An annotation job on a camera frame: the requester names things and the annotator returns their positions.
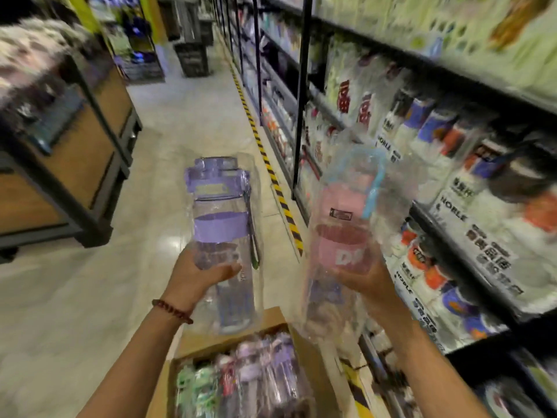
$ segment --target store aisle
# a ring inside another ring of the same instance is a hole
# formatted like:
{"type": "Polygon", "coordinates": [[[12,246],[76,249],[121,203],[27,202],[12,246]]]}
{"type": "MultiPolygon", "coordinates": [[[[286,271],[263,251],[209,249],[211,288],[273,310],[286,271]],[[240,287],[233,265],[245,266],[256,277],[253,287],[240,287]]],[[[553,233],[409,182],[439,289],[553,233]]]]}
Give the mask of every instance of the store aisle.
{"type": "Polygon", "coordinates": [[[166,83],[129,88],[144,129],[108,245],[86,250],[72,239],[32,245],[0,266],[0,418],[74,417],[91,395],[191,239],[182,174],[194,152],[255,157],[265,307],[289,307],[299,260],[222,56],[216,43],[212,76],[186,80],[169,55],[165,67],[173,76],[166,83]]]}

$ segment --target hazard tape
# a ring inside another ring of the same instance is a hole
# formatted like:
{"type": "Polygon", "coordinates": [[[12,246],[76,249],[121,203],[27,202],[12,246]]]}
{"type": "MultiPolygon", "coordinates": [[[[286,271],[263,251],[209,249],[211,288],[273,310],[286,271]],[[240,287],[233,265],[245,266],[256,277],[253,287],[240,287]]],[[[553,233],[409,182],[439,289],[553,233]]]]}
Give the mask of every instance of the hazard tape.
{"type": "MultiPolygon", "coordinates": [[[[222,40],[220,40],[220,38],[219,38],[219,42],[220,42],[220,46],[222,47],[222,40]]],[[[302,243],[302,237],[300,235],[300,231],[298,230],[298,228],[296,226],[296,223],[294,222],[294,218],[292,217],[292,213],[290,212],[290,208],[288,206],[288,203],[286,203],[286,199],[284,197],[284,194],[282,193],[282,189],[281,189],[281,187],[279,185],[279,181],[278,181],[278,179],[275,175],[275,171],[271,167],[271,162],[269,161],[269,157],[267,156],[267,153],[265,152],[265,148],[263,148],[263,144],[261,143],[261,138],[259,137],[259,132],[257,131],[257,127],[255,125],[255,120],[254,120],[254,118],[252,117],[252,115],[249,111],[249,107],[247,106],[246,99],[244,98],[244,95],[243,95],[242,87],[241,87],[240,83],[238,82],[238,78],[236,77],[236,73],[234,71],[234,68],[233,68],[232,64],[230,63],[230,60],[228,59],[227,55],[225,55],[225,58],[226,58],[226,62],[228,63],[228,66],[230,67],[230,71],[232,72],[232,77],[234,79],[234,84],[236,85],[236,89],[238,90],[238,94],[240,95],[240,99],[242,100],[242,105],[244,107],[244,111],[246,112],[247,120],[249,121],[249,125],[251,126],[251,130],[254,133],[255,141],[257,142],[257,146],[259,147],[259,152],[261,153],[261,157],[263,157],[263,162],[265,163],[265,166],[267,167],[267,172],[269,173],[269,176],[271,177],[271,182],[273,183],[273,189],[275,189],[275,193],[277,195],[278,202],[280,203],[280,206],[282,208],[282,212],[284,213],[284,215],[286,217],[286,221],[288,222],[290,233],[292,233],[292,237],[294,238],[294,243],[296,244],[296,248],[298,249],[298,252],[300,253],[300,256],[302,256],[303,255],[303,243],[302,243]]]]}
{"type": "Polygon", "coordinates": [[[340,363],[343,366],[344,374],[346,380],[348,381],[348,386],[352,392],[352,397],[356,403],[356,409],[358,410],[358,416],[360,418],[373,418],[373,414],[369,409],[368,401],[366,400],[366,395],[364,393],[364,386],[361,383],[358,371],[353,369],[346,359],[340,358],[340,363]]]}

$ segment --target bracelet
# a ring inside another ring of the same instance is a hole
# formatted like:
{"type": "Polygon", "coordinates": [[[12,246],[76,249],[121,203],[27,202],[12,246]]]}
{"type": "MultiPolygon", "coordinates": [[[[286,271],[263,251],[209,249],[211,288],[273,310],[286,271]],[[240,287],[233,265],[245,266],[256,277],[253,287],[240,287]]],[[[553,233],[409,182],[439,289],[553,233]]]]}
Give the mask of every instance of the bracelet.
{"type": "Polygon", "coordinates": [[[164,309],[167,313],[172,314],[180,321],[185,322],[186,324],[193,324],[193,320],[189,317],[190,314],[180,311],[179,309],[174,308],[171,304],[164,302],[162,299],[153,299],[152,302],[154,307],[159,307],[164,309]]]}

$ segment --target hand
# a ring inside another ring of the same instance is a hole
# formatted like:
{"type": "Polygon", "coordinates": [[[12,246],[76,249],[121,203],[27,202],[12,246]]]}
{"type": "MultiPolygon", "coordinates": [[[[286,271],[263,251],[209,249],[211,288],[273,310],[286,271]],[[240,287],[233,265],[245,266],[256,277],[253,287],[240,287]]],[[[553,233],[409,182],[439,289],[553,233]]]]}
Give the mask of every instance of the hand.
{"type": "Polygon", "coordinates": [[[363,295],[369,314],[381,324],[384,316],[400,316],[400,313],[406,315],[409,311],[394,288],[380,246],[371,242],[369,251],[372,266],[368,273],[355,274],[338,267],[337,279],[363,295]]]}
{"type": "Polygon", "coordinates": [[[242,266],[234,262],[200,270],[193,262],[193,251],[186,248],[176,260],[161,299],[180,311],[191,313],[212,285],[233,278],[241,269],[242,266]]]}

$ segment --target pink water bottle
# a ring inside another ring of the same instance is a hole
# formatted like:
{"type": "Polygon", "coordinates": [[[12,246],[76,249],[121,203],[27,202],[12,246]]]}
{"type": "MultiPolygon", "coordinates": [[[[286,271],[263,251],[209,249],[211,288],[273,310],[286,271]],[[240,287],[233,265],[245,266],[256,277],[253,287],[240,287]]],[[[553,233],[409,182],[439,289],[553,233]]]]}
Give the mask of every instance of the pink water bottle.
{"type": "Polygon", "coordinates": [[[354,313],[356,293],[338,283],[338,269],[364,274],[372,265],[369,221],[385,176],[384,154],[348,147],[322,177],[310,220],[303,330],[310,339],[340,334],[354,313]]]}

